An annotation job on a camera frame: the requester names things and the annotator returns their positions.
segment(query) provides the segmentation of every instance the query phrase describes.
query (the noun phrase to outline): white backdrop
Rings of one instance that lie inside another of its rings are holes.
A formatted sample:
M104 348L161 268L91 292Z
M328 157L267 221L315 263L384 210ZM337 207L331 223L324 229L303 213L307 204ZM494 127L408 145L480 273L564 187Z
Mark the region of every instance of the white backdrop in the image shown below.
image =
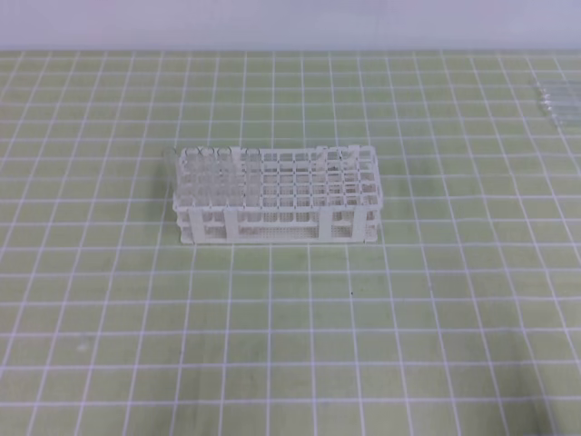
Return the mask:
M580 0L0 0L6 48L579 48Z

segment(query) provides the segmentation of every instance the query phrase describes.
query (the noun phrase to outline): test tube rack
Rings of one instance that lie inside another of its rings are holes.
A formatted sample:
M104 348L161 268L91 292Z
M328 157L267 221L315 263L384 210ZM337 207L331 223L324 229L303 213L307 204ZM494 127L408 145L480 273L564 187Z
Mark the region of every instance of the test tube rack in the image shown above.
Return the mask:
M166 159L182 243L378 239L383 193L371 146L185 148Z

